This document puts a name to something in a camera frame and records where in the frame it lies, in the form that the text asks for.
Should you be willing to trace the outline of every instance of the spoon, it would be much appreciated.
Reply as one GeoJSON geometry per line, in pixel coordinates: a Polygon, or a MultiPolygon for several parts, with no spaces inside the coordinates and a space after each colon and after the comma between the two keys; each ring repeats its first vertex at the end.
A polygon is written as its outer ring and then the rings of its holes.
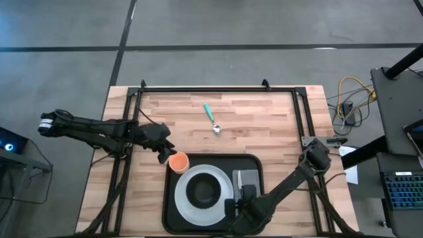
{"type": "Polygon", "coordinates": [[[209,115],[211,122],[213,122],[213,128],[212,128],[213,132],[215,134],[220,134],[220,131],[222,131],[222,129],[220,128],[220,126],[216,125],[216,123],[214,122],[214,117],[209,108],[209,104],[204,103],[204,109],[206,109],[207,115],[209,115]]]}

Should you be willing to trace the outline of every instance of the gray floor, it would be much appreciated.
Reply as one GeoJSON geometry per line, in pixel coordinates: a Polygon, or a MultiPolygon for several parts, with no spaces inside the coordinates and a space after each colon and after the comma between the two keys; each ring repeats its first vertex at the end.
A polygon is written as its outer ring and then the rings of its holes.
{"type": "MultiPolygon", "coordinates": [[[[0,47],[117,46],[129,4],[2,0],[0,47]]],[[[411,0],[144,0],[137,3],[128,45],[423,42],[422,23],[411,0]]],[[[257,85],[267,79],[274,85],[323,85],[330,97],[344,76],[371,84],[371,68],[390,66],[411,50],[126,52],[117,85],[138,85],[141,79],[148,85],[257,85]]],[[[32,138],[54,164],[48,201],[21,206],[15,237],[73,233],[93,151],[72,139],[39,136],[39,117],[63,108],[99,119],[115,59],[116,52],[0,53],[0,126],[32,138]]],[[[423,62],[413,68],[423,68],[423,62]]],[[[358,87],[346,81],[343,90],[358,87]]],[[[383,134],[377,104],[370,108],[363,126],[348,135],[348,145],[383,134]]],[[[374,161],[360,167],[363,183],[350,187],[354,208],[361,231],[391,235],[377,224],[383,220],[379,195],[366,180],[376,169],[374,161]]],[[[28,193],[35,200],[43,196],[32,187],[28,193]]]]}

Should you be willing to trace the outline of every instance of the butcher block tabletop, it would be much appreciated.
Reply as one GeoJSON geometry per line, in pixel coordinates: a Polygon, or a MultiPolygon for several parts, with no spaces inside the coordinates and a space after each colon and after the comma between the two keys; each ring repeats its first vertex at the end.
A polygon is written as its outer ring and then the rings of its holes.
{"type": "MultiPolygon", "coordinates": [[[[334,131],[323,86],[305,86],[316,136],[333,136],[334,131]]],[[[128,87],[111,87],[103,120],[120,119],[124,112],[128,87]]],[[[308,128],[303,103],[299,97],[301,117],[306,135],[308,128]]],[[[135,103],[131,103],[130,118],[135,103]]],[[[168,140],[177,151],[185,153],[250,153],[263,167],[264,191],[271,191],[297,166],[301,154],[299,134],[291,93],[224,92],[224,93],[143,93],[141,109],[156,122],[164,122],[171,130],[168,140]],[[208,103],[220,135],[212,132],[212,123],[203,104],[208,103]]],[[[148,120],[139,114],[140,124],[148,120]]],[[[96,150],[93,161],[104,157],[96,150]]],[[[325,175],[329,179],[342,173],[339,156],[331,155],[332,163],[325,175]]],[[[96,163],[90,170],[76,232],[84,230],[106,202],[113,158],[96,163]]],[[[159,164],[157,153],[134,147],[126,191],[120,235],[170,235],[161,223],[166,166],[159,164]]],[[[307,188],[303,183],[300,188],[307,188]]],[[[338,176],[328,186],[330,201],[347,224],[358,230],[356,215],[345,176],[338,176]]],[[[113,227],[115,202],[110,216],[113,227]]],[[[325,213],[319,202],[323,229],[327,231],[325,213]]],[[[276,208],[272,221],[259,235],[315,235],[313,213],[308,192],[294,191],[276,208]]]]}

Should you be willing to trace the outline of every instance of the orange cup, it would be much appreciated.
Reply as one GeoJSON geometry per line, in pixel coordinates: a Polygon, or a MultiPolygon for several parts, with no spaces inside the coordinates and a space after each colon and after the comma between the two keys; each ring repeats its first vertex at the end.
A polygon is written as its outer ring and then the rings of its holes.
{"type": "Polygon", "coordinates": [[[175,173],[181,175],[190,168],[190,160],[185,153],[178,152],[169,156],[169,166],[175,173]]]}

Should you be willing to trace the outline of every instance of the white plate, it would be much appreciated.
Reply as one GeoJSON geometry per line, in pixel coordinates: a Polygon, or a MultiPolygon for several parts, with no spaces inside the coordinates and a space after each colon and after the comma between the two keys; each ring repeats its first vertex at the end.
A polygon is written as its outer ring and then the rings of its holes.
{"type": "Polygon", "coordinates": [[[225,199],[233,198],[233,187],[229,177],[221,169],[212,165],[197,165],[186,171],[178,180],[174,192],[174,201],[179,213],[186,221],[194,225],[208,226],[216,224],[225,217],[225,199]],[[210,208],[199,209],[186,197],[186,185],[195,175],[207,173],[213,175],[220,184],[219,200],[210,208]]]}

